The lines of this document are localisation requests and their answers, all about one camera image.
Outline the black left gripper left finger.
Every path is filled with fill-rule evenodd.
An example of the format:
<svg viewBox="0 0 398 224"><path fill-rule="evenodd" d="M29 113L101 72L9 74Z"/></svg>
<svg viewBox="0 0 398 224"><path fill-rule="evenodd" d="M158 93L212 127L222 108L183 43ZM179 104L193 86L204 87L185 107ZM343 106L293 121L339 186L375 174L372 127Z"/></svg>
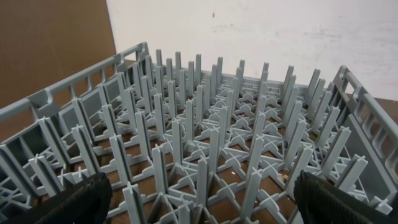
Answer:
<svg viewBox="0 0 398 224"><path fill-rule="evenodd" d="M5 223L103 223L112 196L110 180L99 172Z"/></svg>

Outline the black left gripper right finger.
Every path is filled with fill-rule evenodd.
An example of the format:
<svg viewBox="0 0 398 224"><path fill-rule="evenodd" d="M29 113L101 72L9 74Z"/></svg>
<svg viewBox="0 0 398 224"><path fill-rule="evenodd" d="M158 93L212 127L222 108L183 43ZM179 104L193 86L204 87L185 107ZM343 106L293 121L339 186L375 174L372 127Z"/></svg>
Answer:
<svg viewBox="0 0 398 224"><path fill-rule="evenodd" d="M386 215L304 170L294 197L304 223L397 223L397 212Z"/></svg>

